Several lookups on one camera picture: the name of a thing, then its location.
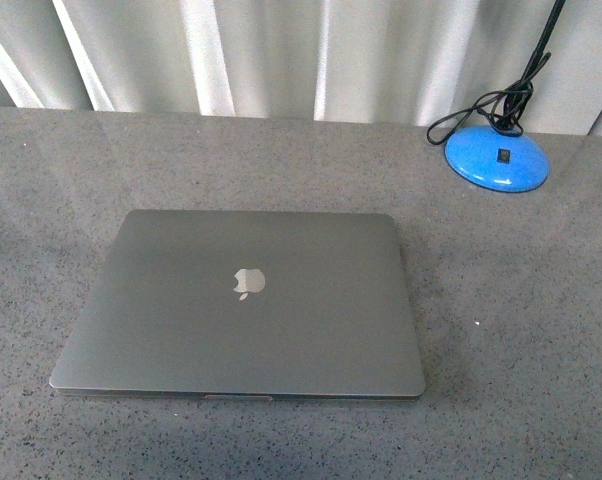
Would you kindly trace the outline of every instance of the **laptop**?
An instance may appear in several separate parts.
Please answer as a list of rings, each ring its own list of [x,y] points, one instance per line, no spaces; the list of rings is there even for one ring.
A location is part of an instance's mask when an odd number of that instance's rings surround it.
[[[130,212],[50,385],[69,395],[418,397],[394,221]]]

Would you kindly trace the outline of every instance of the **apple logo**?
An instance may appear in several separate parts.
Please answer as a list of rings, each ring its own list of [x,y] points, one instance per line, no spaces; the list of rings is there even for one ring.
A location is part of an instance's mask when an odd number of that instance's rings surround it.
[[[248,298],[248,293],[259,293],[265,288],[265,277],[263,276],[263,272],[258,268],[252,270],[242,268],[234,274],[234,278],[239,282],[233,289],[235,292],[241,294],[239,300]]]

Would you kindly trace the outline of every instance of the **macbook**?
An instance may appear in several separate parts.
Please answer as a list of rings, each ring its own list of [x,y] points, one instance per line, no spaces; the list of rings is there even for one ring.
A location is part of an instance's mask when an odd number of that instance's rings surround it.
[[[418,397],[394,221],[133,211],[50,384],[73,395]]]

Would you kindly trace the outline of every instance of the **desk lamp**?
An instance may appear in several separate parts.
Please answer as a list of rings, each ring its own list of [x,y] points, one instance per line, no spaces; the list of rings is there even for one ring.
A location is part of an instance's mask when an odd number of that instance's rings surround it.
[[[433,145],[446,142],[445,156],[450,166],[465,179],[482,187],[501,192],[526,192],[539,187],[550,173],[550,162],[543,150],[523,134],[519,123],[532,97],[532,79],[550,59],[544,53],[565,0],[556,0],[528,65],[520,80],[505,90],[488,92],[466,109],[434,122],[426,133]],[[501,114],[497,113],[503,103]],[[472,112],[484,116],[490,125],[460,129]],[[431,131],[438,125],[462,115],[458,123],[442,139],[435,140]]]

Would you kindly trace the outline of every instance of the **lamp cord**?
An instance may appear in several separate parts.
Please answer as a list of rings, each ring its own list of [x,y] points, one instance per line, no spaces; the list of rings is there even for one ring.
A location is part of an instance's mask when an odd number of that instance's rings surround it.
[[[557,23],[557,19],[559,18],[559,14],[561,13],[564,3],[565,0],[555,1],[548,21],[543,29],[543,33],[541,34],[541,38],[539,38],[539,42],[537,43],[534,52],[532,52],[532,56],[528,61],[528,65],[526,66],[521,79],[517,80],[504,90],[494,90],[492,92],[483,94],[474,102],[471,107],[464,108],[463,110],[451,113],[450,115],[446,115],[445,117],[442,117],[434,122],[432,125],[430,125],[430,127],[428,127],[426,132],[428,142],[430,142],[432,145],[441,145],[442,143],[446,142],[454,133],[456,133],[457,130],[463,126],[468,117],[470,117],[470,115],[472,115],[472,113],[475,111],[479,115],[485,117],[490,126],[497,133],[507,137],[520,137],[523,135],[523,127],[519,123],[519,120],[521,119],[521,115],[523,115],[523,111],[525,110],[528,101],[534,93],[532,79],[539,73],[539,71],[541,71],[541,69],[550,59],[550,52],[544,54],[543,50],[550,39],[550,35],[552,34],[552,30]],[[497,109],[499,109],[499,106],[502,102],[503,110],[502,113],[499,114],[497,113]],[[486,107],[489,105],[492,105],[492,108],[486,110]],[[432,138],[431,132],[433,128],[436,128],[442,123],[458,117],[459,115],[462,115],[462,117],[459,119],[456,125],[452,127],[452,130],[450,130],[443,138],[438,140]]]

